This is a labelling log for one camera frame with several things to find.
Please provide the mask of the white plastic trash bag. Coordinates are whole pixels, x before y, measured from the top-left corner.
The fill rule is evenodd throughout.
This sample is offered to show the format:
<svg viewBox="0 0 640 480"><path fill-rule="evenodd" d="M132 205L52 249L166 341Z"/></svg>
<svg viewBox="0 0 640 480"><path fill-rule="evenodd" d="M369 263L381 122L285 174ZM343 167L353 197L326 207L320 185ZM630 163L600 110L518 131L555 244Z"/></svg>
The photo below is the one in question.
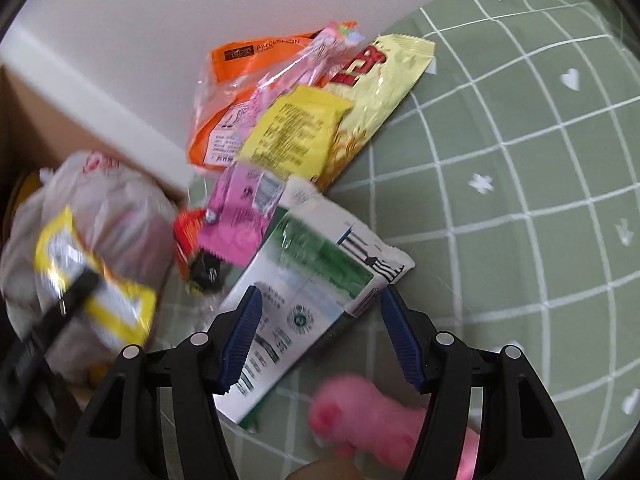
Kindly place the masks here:
<svg viewBox="0 0 640 480"><path fill-rule="evenodd" d="M1 293L26 335L82 270L100 278L47 353L73 384L152 333L172 260L176 208L147 176L100 152L70 155L20 206L1 256Z"/></svg>

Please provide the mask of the orange air cushion package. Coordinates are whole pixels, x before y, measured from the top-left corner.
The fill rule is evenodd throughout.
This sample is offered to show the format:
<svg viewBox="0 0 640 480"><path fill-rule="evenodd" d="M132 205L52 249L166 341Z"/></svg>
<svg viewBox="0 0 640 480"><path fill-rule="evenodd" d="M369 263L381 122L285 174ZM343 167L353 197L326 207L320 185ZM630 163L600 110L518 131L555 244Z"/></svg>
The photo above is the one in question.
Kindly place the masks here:
<svg viewBox="0 0 640 480"><path fill-rule="evenodd" d="M278 96L299 84L322 86L362 40L358 24L347 21L211 50L194 93L188 162L205 171L225 170Z"/></svg>

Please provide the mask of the pink plush toy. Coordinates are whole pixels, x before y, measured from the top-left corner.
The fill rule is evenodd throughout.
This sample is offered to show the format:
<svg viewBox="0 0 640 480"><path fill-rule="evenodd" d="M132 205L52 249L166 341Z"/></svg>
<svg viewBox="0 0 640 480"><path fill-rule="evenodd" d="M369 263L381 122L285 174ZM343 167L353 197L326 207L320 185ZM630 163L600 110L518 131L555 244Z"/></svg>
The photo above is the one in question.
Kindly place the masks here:
<svg viewBox="0 0 640 480"><path fill-rule="evenodd" d="M308 411L311 431L332 445L338 457L363 452L401 472L408 469L425 419L422 406L405 406L355 374L324 382Z"/></svg>

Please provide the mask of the red black small wrapper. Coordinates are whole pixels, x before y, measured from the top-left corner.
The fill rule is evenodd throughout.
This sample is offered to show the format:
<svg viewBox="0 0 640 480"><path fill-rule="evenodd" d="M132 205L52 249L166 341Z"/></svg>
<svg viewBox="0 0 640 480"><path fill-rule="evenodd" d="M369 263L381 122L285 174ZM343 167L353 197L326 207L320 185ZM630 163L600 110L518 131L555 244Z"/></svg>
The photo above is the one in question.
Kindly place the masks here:
<svg viewBox="0 0 640 480"><path fill-rule="evenodd" d="M172 224L172 229L181 278L190 289L208 295L221 291L224 274L221 260L198 244L205 216L206 210L203 208L183 210Z"/></svg>

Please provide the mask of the wooden shelf unit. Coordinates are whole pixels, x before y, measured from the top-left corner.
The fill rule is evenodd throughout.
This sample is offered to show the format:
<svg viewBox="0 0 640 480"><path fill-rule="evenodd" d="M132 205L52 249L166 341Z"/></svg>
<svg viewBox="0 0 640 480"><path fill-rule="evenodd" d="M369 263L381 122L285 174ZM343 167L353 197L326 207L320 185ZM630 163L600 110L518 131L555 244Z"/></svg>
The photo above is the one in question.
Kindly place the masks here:
<svg viewBox="0 0 640 480"><path fill-rule="evenodd" d="M182 148L130 112L27 30L12 28L1 43L9 72L88 133L177 192L194 177Z"/></svg>

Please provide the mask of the white green wet-wipe pack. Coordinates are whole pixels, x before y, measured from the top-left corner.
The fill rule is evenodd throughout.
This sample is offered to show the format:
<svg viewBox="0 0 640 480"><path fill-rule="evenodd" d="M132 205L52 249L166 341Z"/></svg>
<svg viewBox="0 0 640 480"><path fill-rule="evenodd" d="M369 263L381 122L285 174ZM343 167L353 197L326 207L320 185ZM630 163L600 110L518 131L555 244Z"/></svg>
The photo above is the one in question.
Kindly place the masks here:
<svg viewBox="0 0 640 480"><path fill-rule="evenodd" d="M234 310L250 286L262 292L262 318L239 380L216 396L218 412L242 424L277 382L332 327L358 318L384 288L414 267L402 250L292 177L272 229L219 308Z"/></svg>

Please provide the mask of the magenta snack packet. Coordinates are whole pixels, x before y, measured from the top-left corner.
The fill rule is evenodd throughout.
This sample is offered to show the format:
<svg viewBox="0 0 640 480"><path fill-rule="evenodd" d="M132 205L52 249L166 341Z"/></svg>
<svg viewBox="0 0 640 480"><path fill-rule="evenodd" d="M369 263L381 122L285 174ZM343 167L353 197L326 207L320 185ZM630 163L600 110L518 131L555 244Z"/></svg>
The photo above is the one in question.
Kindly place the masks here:
<svg viewBox="0 0 640 480"><path fill-rule="evenodd" d="M198 246L234 266L247 266L262 244L284 187L272 172L234 162L210 196Z"/></svg>

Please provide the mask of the green checked bed sheet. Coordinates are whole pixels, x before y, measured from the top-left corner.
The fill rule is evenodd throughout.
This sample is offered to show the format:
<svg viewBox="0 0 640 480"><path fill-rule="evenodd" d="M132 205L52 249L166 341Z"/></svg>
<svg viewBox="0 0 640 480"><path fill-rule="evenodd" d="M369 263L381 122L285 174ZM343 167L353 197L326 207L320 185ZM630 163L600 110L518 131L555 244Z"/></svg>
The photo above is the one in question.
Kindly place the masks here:
<svg viewBox="0 0 640 480"><path fill-rule="evenodd" d="M329 196L413 309L521 347L597 479L639 420L639 43L612 0L434 0L433 69Z"/></svg>

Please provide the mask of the yellow snack packet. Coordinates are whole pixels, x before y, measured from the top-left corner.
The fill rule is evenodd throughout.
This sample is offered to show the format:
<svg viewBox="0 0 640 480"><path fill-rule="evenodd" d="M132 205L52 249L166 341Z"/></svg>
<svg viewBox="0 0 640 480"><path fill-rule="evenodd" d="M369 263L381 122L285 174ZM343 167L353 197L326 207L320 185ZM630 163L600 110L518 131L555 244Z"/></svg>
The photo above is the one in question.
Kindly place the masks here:
<svg viewBox="0 0 640 480"><path fill-rule="evenodd" d="M298 86L280 96L258 120L238 159L285 180L321 176L337 127L352 102L322 89Z"/></svg>

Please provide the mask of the pale yellow snack wrapper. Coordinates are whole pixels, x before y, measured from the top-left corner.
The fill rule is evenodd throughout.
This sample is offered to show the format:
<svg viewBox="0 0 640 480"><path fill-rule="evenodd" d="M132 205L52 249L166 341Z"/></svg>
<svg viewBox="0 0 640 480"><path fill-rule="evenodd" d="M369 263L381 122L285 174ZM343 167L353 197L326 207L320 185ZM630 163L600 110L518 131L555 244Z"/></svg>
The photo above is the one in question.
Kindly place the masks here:
<svg viewBox="0 0 640 480"><path fill-rule="evenodd" d="M435 58L430 40L383 35L337 72L324 90L352 103L341 119L326 166L316 181L326 190L373 138Z"/></svg>

